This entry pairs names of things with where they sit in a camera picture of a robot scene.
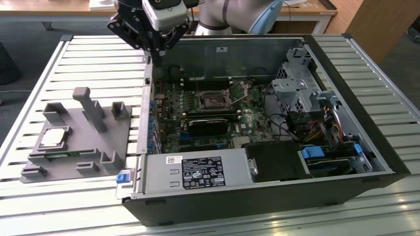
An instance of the sticker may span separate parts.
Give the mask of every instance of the sticker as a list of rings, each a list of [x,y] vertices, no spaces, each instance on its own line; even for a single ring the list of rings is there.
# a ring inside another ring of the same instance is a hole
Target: sticker
[[[225,186],[219,156],[183,159],[181,163],[183,189]]]
[[[182,156],[166,156],[166,164],[181,164]]]
[[[226,53],[227,52],[227,47],[215,47],[215,52],[217,53]]]

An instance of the barcode sticker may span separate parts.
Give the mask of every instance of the barcode sticker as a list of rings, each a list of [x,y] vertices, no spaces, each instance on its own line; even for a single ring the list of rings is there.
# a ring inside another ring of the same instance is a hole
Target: barcode sticker
[[[166,164],[179,164],[182,156],[166,156]]]

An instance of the floor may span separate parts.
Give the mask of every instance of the floor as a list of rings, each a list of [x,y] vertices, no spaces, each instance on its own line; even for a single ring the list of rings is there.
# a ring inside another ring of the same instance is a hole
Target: floor
[[[61,35],[109,35],[103,22],[53,23],[53,30],[45,31],[41,23],[0,23],[0,42],[7,50],[21,76],[9,85],[0,86],[0,91],[30,90],[42,73]],[[420,108],[420,44],[403,37],[383,62],[379,64],[401,91]],[[29,96],[27,92],[0,93],[0,144],[13,125],[21,107]]]

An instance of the wooden desk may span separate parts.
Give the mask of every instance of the wooden desk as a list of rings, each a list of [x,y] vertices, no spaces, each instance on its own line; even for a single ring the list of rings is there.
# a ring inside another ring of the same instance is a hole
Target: wooden desk
[[[350,34],[375,63],[420,14],[420,0],[330,0],[338,10],[325,33]]]
[[[327,10],[318,0],[298,8],[281,9],[277,21],[314,22],[311,33],[323,33],[335,10]],[[0,0],[0,20],[3,21],[106,21],[114,10],[89,11],[87,0]],[[195,20],[199,11],[193,9]]]

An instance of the motherboard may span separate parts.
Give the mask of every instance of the motherboard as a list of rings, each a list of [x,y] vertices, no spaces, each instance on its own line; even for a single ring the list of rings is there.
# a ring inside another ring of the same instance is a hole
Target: motherboard
[[[261,108],[263,85],[249,79],[157,83],[161,152],[239,148],[273,139]]]

